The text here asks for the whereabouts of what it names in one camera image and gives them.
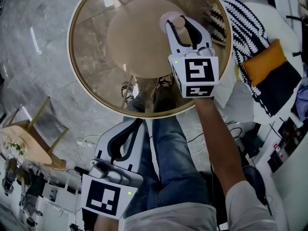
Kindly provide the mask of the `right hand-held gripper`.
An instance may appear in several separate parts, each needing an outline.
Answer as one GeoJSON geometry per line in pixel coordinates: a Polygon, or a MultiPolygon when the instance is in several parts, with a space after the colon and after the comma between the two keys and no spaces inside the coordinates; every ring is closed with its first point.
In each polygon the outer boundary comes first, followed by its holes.
{"type": "Polygon", "coordinates": [[[210,97],[219,83],[219,64],[211,47],[209,32],[197,21],[181,15],[190,36],[192,47],[181,42],[174,25],[165,24],[171,53],[168,61],[183,98],[210,97]]]}

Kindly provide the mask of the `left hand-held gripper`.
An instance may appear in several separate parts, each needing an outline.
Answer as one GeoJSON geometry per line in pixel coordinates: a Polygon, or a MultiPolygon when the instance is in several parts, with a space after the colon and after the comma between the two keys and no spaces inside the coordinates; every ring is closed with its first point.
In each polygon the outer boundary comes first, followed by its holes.
{"type": "Polygon", "coordinates": [[[89,173],[82,176],[82,208],[108,218],[122,218],[143,182],[137,172],[144,136],[144,121],[132,119],[99,138],[97,158],[90,161],[89,173]]]}

